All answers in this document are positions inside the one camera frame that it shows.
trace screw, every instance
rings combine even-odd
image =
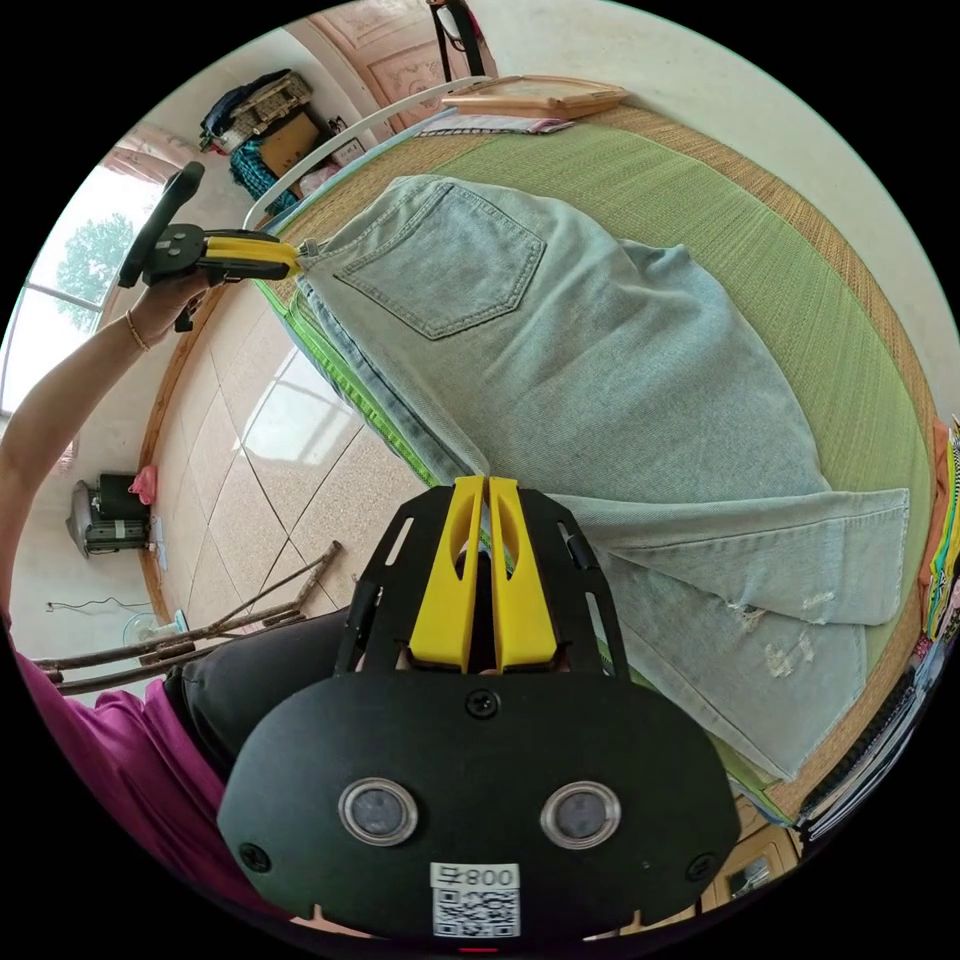
[[[267,873],[270,870],[270,858],[255,844],[241,844],[240,859],[243,865],[254,873]]]
[[[496,694],[489,690],[474,690],[467,696],[467,713],[477,720],[487,720],[492,717],[498,709]]]
[[[711,873],[716,862],[717,858],[712,853],[701,853],[687,867],[687,879],[692,883],[699,883]]]

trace hand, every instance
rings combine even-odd
[[[184,307],[191,311],[210,289],[206,273],[198,270],[186,277],[161,280],[148,287],[130,311],[130,320],[148,347],[156,346],[176,323]]]

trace power cord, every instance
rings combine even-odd
[[[116,597],[107,597],[106,600],[88,600],[86,603],[51,603],[47,601],[47,613],[53,613],[56,609],[62,610],[82,610],[84,607],[89,606],[98,606],[104,603],[115,603],[118,607],[123,607],[124,610],[136,610],[137,607],[149,607],[151,606],[150,601],[144,601],[143,603],[121,603]]]

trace beige floor tile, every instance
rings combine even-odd
[[[310,362],[297,354],[243,437],[250,463],[287,532],[362,426]]]
[[[217,545],[208,532],[200,549],[197,573],[186,608],[187,625],[192,630],[205,627],[226,616],[241,603]]]
[[[177,610],[187,609],[192,589],[193,575],[187,572],[183,554],[175,551],[167,557],[167,569],[160,572],[160,591],[171,617]]]
[[[324,580],[324,589],[338,607],[350,603],[353,577],[363,573],[397,509],[425,489],[372,430],[360,431],[291,535],[300,555],[309,559],[319,557],[331,540],[343,544],[343,553]]]
[[[227,408],[240,436],[247,432],[253,415],[296,353],[280,321],[272,312],[263,314],[221,384]]]
[[[174,560],[182,563],[192,579],[200,558],[200,548],[207,532],[207,521],[200,506],[200,494],[193,474],[187,471],[180,485],[180,494],[173,507],[173,515],[163,528],[163,543],[167,565]]]
[[[180,417],[188,452],[193,450],[218,389],[219,381],[213,358],[207,349],[206,337],[201,334],[183,365],[170,410]]]
[[[197,442],[190,454],[190,469],[197,484],[200,508],[209,521],[220,497],[220,489],[240,449],[230,412],[220,393],[215,393]]]
[[[277,562],[273,565],[273,569],[270,571],[264,587],[279,583],[281,580],[286,579],[291,574],[296,573],[306,566],[306,563],[307,561],[300,556],[297,548],[288,540],[280,552],[280,556],[277,557]],[[282,603],[289,603],[295,600],[297,594],[300,592],[300,588],[303,586],[304,580],[306,580],[309,575],[309,573],[301,574],[301,576],[295,580],[291,580],[290,583],[278,587],[273,593],[268,594],[262,600],[258,600],[257,603],[253,605],[254,613],[259,613],[269,607],[276,607]],[[306,614],[308,617],[320,617],[325,613],[333,613],[335,609],[336,607],[333,601],[326,595],[321,585],[314,590],[306,603],[301,607],[301,613]]]
[[[242,451],[223,482],[210,533],[241,599],[256,596],[287,534]]]
[[[257,321],[269,309],[266,298],[251,281],[233,284],[224,293],[207,325],[210,355],[221,383]]]
[[[153,464],[157,468],[157,498],[153,503],[153,512],[164,521],[173,516],[188,459],[189,451],[183,439],[180,418],[168,414],[160,425],[160,436],[153,454]]]

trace green fabric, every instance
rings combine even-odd
[[[906,603],[932,510],[923,435],[896,365],[862,305],[792,226],[700,161],[636,134],[590,124],[552,137],[492,138],[420,172],[555,197],[614,236],[655,247],[686,245],[726,287],[777,359],[807,415],[823,474],[834,489],[910,490]],[[433,483],[320,336],[305,302],[297,296],[284,308],[275,298],[271,301],[384,439],[425,482]],[[703,426],[709,429],[709,411]],[[896,620],[868,628],[868,670],[876,666],[895,626]],[[717,746],[729,773],[747,790],[756,793],[770,786],[769,776],[725,744]]]

